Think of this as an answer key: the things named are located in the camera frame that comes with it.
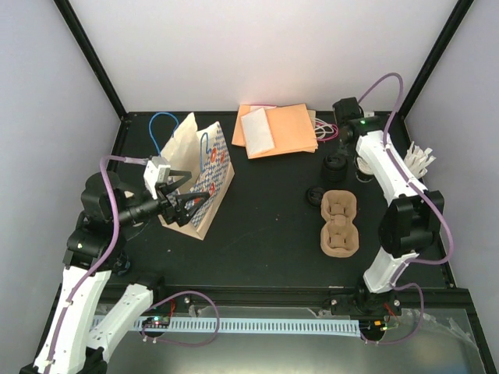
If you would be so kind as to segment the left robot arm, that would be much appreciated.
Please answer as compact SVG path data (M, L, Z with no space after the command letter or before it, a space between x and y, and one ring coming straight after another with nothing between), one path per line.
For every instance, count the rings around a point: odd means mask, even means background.
M152 191L126 195L114 172L87 179L81 195L83 211L67 241L62 286L50 328L34 362L21 373L104 373L126 331L145 312L162 309L175 299L162 276L138 277L97 325L92 322L105 285L112 275L129 269L122 229L154 216L168 223L188 224L209 198L208 192L176 194L189 180L188 171L174 171L175 182L153 177Z

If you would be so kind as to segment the brown cardboard cup carrier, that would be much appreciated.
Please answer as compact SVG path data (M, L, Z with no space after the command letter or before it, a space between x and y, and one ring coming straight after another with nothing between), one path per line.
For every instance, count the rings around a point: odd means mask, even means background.
M349 258L359 249L359 232L353 221L357 199L346 190L329 190L321 200L320 213L325 225L320 231L323 253L335 258Z

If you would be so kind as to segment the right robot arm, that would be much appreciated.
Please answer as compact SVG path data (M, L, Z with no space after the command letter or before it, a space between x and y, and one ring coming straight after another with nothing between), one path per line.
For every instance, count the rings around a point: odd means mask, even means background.
M444 197L414 176L380 119L366 117L356 98L343 98L332 110L341 143L354 147L359 172L377 180L388 205L378 228L380 249L354 295L356 308L373 315L393 299L408 265L438 239Z

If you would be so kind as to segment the jar of wrapped straws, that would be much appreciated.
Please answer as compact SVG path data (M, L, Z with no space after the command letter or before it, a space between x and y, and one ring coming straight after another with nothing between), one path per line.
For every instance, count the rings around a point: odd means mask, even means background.
M431 148L422 149L411 142L404 163L416 178L421 179L427 173L428 166L435 161L436 157L432 152Z

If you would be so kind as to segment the stack of black lids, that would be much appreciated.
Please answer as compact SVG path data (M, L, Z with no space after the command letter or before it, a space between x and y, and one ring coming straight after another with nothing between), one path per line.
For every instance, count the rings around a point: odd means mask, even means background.
M340 153L328 154L321 165L321 176L328 185L341 183L346 180L348 173L348 161L346 156Z

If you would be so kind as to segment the stack of orange paper bags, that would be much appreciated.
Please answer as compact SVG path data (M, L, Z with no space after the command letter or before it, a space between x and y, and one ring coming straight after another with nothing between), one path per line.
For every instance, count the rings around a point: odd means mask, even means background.
M286 153L315 153L319 148L319 140L315 132L314 110L305 104L294 104L284 107L274 105L240 104L232 135L233 146L245 146L242 130L242 118L252 111L264 109L270 132L274 140L274 149L248 156L249 159L277 156Z

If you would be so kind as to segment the single black cup lid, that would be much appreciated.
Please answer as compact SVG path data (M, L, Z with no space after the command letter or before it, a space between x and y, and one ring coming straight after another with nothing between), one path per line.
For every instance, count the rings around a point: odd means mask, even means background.
M318 207L321 205L325 190L319 186L312 186L306 190L305 198L309 205Z

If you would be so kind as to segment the blue checkered paper bag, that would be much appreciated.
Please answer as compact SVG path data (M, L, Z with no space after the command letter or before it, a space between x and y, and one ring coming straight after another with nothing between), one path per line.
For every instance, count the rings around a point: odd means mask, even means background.
M195 114L190 113L175 126L170 140L157 148L157 152L156 156L168 160L171 169L190 171L192 178L181 187L168 186L167 182L156 184L156 192L166 194L172 203L176 194L209 192L211 195L190 222L183 226L166 224L159 214L161 225L203 240L235 174L221 124L215 122L198 129Z

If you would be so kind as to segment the stack of paper cups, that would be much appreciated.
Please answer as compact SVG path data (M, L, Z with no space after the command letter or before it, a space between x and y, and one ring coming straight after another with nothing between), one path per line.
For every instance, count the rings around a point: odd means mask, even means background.
M373 171L361 157L354 157L354 165L356 166L356 178L358 181L368 183L374 178Z

